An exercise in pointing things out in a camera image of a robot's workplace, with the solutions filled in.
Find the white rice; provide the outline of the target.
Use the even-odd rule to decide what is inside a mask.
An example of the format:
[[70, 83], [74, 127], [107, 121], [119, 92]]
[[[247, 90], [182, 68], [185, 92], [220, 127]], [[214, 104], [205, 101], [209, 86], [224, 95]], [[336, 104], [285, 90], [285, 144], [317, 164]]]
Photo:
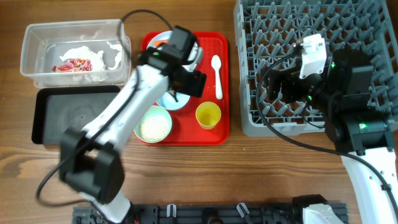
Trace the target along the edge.
[[155, 115], [143, 119], [139, 126], [139, 132], [143, 141], [154, 143], [160, 142], [168, 135], [169, 127], [166, 117]]

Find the orange carrot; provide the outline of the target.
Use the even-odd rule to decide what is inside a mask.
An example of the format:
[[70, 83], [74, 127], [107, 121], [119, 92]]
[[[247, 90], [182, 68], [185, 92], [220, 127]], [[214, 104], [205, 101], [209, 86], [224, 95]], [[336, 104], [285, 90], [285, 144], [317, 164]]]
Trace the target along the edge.
[[153, 42], [153, 46], [154, 47], [159, 47], [162, 44], [166, 44], [167, 42], [168, 42], [168, 40], [156, 40], [156, 41]]

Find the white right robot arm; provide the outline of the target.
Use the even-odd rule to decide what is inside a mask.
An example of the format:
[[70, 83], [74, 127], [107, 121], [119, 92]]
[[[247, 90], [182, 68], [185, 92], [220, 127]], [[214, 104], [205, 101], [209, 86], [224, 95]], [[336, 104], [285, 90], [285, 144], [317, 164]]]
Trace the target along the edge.
[[307, 97], [323, 113], [325, 133], [341, 156], [354, 188], [363, 223], [397, 223], [394, 138], [387, 116], [368, 105], [374, 67], [369, 55], [353, 49], [332, 53], [325, 77], [300, 79], [293, 69], [263, 72], [270, 99], [280, 88], [284, 101]]

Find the yellow plastic cup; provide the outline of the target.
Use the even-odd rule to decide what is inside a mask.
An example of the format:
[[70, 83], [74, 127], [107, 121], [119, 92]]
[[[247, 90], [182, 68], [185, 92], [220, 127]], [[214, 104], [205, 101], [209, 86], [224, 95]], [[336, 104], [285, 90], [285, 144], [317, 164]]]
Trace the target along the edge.
[[216, 103], [206, 101], [197, 107], [195, 117], [203, 129], [213, 129], [221, 120], [221, 109]]

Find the light blue bowl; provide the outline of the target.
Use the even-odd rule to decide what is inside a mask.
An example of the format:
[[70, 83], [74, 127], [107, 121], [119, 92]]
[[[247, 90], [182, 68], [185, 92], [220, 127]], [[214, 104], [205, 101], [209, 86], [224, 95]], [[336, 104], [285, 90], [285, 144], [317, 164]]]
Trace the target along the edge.
[[167, 92], [162, 97], [160, 97], [156, 101], [156, 103], [166, 110], [176, 111], [182, 109], [190, 100], [189, 95], [185, 95], [182, 93], [176, 93], [175, 96], [177, 97], [177, 99], [175, 99], [172, 94]]

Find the white tissue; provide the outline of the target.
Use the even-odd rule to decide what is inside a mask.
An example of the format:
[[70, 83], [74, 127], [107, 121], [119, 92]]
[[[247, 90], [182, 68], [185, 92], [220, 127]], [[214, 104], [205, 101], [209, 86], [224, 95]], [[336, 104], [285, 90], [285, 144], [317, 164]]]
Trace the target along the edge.
[[115, 56], [115, 64], [113, 67], [109, 67], [105, 64], [103, 60], [104, 51], [100, 50], [97, 53], [94, 53], [89, 47], [82, 46], [79, 48], [74, 48], [68, 50], [63, 56], [60, 56], [63, 64], [70, 59], [81, 58], [88, 59], [91, 61], [92, 69], [91, 71], [86, 72], [95, 72], [95, 73], [86, 73], [81, 75], [72, 75], [72, 80], [75, 82], [82, 82], [83, 80], [88, 82], [103, 82], [108, 78], [106, 73], [102, 73], [105, 70], [115, 70], [119, 67], [122, 56], [123, 56], [123, 48], [121, 44], [111, 44], [110, 42], [106, 42], [109, 47], [113, 50], [116, 50], [118, 53]]

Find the red patterned snack wrapper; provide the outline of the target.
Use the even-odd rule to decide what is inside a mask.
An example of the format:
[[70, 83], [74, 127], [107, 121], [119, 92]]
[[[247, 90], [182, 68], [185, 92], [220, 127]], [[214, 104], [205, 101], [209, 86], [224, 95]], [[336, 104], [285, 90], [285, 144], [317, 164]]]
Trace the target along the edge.
[[91, 61], [88, 59], [75, 58], [67, 60], [63, 65], [56, 65], [52, 68], [55, 73], [59, 72], [85, 72], [91, 71]]

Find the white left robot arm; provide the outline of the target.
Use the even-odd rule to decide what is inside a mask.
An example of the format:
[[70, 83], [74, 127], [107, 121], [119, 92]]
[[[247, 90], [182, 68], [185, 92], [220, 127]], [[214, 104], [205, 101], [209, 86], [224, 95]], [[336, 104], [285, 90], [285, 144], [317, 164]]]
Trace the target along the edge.
[[139, 56], [133, 76], [108, 107], [81, 131], [68, 129], [60, 141], [60, 180], [81, 193], [109, 223], [131, 218], [132, 203], [121, 187], [121, 153], [147, 110], [168, 90], [201, 97], [206, 75], [189, 72], [198, 38], [175, 26], [167, 43]]

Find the mint green bowl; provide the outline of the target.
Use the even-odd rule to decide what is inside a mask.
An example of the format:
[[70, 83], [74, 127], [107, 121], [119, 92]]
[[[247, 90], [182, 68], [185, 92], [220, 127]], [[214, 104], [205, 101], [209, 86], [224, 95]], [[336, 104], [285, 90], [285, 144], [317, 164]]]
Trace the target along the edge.
[[139, 124], [134, 134], [143, 142], [158, 143], [164, 140], [172, 130], [172, 117], [169, 112], [159, 106], [151, 106]]

